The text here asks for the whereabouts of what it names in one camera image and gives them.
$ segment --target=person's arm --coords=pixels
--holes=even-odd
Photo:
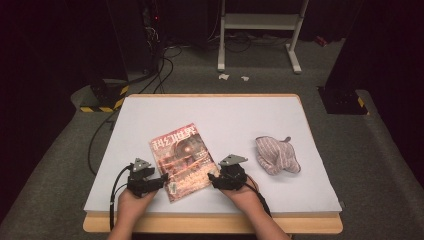
[[[142,198],[137,198],[134,194],[125,189],[118,199],[118,216],[115,227],[110,232],[109,240],[131,239],[132,231],[138,219],[146,212],[146,208],[157,191],[150,192]]]
[[[247,184],[252,187],[257,186],[250,178],[248,178]],[[258,196],[250,188],[243,186],[237,191],[221,190],[221,192],[230,198],[234,205],[247,216],[259,240],[290,239],[283,229],[265,212]]]

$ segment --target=paper scrap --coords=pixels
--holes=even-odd
[[[221,75],[219,75],[219,79],[224,79],[224,80],[228,80],[228,77],[229,77],[230,75],[227,75],[227,74],[221,74]]]

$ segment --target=white metal stand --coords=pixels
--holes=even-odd
[[[218,52],[218,71],[225,70],[225,29],[268,29],[268,30],[293,30],[291,42],[286,44],[293,71],[302,72],[294,48],[305,17],[309,0],[303,0],[299,14],[235,14],[225,13],[225,0],[221,8],[221,33]]]

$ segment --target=magazine cover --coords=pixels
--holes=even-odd
[[[191,123],[149,142],[170,202],[209,186],[209,172],[219,172],[205,143]]]

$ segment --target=striped fabric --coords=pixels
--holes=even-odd
[[[284,141],[278,141],[266,136],[256,138],[258,162],[268,174],[277,175],[282,170],[300,172],[293,146],[289,143],[290,139],[287,137]]]

